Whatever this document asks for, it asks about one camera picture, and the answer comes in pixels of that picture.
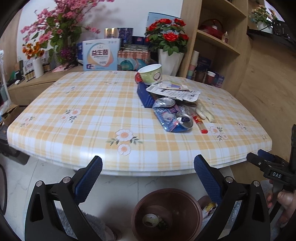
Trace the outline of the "person's right hand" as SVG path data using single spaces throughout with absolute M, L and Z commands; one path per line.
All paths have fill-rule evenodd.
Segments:
M 277 202 L 282 209 L 279 217 L 270 218 L 270 228 L 275 226 L 295 228 L 295 190 L 288 191 L 283 189 L 280 191 L 280 185 L 274 184 L 271 180 L 266 184 L 265 198 L 267 208 L 274 208 Z

